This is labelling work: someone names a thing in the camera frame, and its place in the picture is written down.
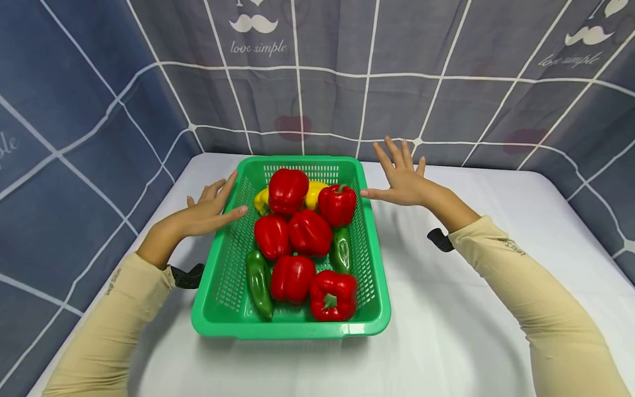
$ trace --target white tablecloth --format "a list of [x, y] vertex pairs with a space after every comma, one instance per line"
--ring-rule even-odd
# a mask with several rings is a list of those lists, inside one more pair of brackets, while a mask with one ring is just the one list
[[[243, 158], [195, 157], [130, 250], [152, 224], [183, 208], [187, 195], [197, 198]], [[364, 170], [369, 187], [387, 187], [379, 164], [364, 163]], [[530, 172], [429, 166], [426, 174], [491, 215], [574, 294], [635, 394], [635, 288], [556, 188]], [[195, 292], [177, 289], [142, 336], [130, 395], [533, 396], [523, 333], [457, 252], [442, 253], [427, 240], [440, 223], [424, 208], [375, 202], [373, 212], [392, 304], [386, 331], [334, 341], [204, 339], [190, 323]], [[170, 263], [189, 270], [205, 262], [212, 239], [186, 239]], [[41, 393], [65, 346], [30, 395]]]

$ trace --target black strap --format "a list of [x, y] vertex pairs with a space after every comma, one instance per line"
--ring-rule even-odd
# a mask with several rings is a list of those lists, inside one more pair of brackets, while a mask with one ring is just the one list
[[443, 252], [450, 252], [454, 249], [450, 239], [438, 227], [428, 233], [428, 239]]
[[177, 267], [170, 266], [170, 268], [172, 269], [172, 276], [174, 277], [177, 287], [185, 290], [195, 290], [201, 284], [205, 265], [198, 264], [187, 273]]

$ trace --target beige sleeve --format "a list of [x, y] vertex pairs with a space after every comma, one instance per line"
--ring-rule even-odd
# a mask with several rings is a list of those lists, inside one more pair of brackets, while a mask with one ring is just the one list
[[106, 294], [81, 325], [44, 390], [44, 396], [126, 396], [130, 358], [146, 323], [174, 288], [136, 253], [125, 257]]
[[591, 317], [489, 217], [449, 237], [527, 335], [538, 397], [630, 396]]

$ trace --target bell pepper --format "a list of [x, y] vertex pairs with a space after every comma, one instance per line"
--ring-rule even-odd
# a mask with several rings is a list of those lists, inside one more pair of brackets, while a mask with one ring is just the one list
[[285, 255], [277, 260], [271, 274], [271, 296], [279, 302], [301, 306], [309, 296], [316, 266], [309, 258]]
[[353, 220], [355, 191], [346, 185], [333, 185], [322, 189], [317, 199], [320, 214], [333, 227], [347, 226]]
[[293, 215], [304, 204], [308, 192], [307, 174], [281, 168], [269, 180], [269, 208], [273, 212]]
[[269, 188], [266, 187], [262, 189], [256, 196], [253, 198], [253, 206], [256, 207], [256, 211], [261, 216], [265, 216], [271, 213], [269, 210]]
[[323, 257], [331, 248], [333, 232], [328, 223], [311, 210], [297, 212], [289, 221], [291, 246], [301, 255]]
[[307, 193], [307, 198], [304, 199], [304, 203], [307, 206], [307, 209], [315, 211], [318, 207], [318, 196], [319, 193], [328, 187], [324, 182], [320, 182], [318, 180], [310, 180], [309, 181], [309, 192]]
[[291, 253], [289, 229], [283, 215], [272, 213], [259, 218], [253, 226], [253, 234], [265, 258], [276, 260]]
[[346, 227], [339, 227], [333, 231], [333, 243], [328, 257], [333, 270], [342, 274], [351, 273], [353, 251], [351, 249], [351, 235]]
[[347, 321], [357, 310], [357, 280], [350, 274], [324, 270], [313, 277], [311, 314], [318, 321]]
[[269, 295], [270, 284], [271, 270], [265, 257], [258, 250], [251, 251], [247, 254], [247, 286], [253, 307], [267, 321], [274, 317], [274, 305]]

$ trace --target green chili pepper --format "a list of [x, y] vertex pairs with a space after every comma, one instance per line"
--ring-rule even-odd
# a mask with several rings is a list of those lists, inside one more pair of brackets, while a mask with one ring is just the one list
[[333, 270], [342, 274], [351, 273], [353, 252], [348, 228], [338, 227], [333, 230], [333, 242], [329, 256]]
[[247, 285], [251, 300], [258, 314], [270, 321], [274, 317], [274, 305], [269, 295], [271, 270], [259, 250], [247, 254]]

